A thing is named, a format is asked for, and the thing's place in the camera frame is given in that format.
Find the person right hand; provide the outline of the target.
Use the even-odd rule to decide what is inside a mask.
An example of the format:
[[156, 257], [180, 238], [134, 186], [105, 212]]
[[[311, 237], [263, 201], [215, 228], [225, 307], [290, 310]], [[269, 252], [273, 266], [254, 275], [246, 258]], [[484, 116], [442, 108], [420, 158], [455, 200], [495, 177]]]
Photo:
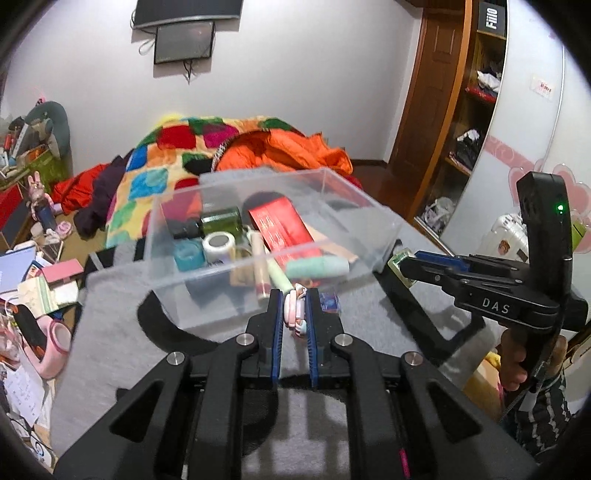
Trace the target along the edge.
[[[554, 378], [562, 370], [567, 347], [567, 339], [560, 335], [549, 359], [546, 379]], [[500, 383], [508, 392], [517, 391], [528, 377], [522, 366], [527, 357], [525, 333], [517, 329], [505, 330], [501, 337], [500, 348]]]

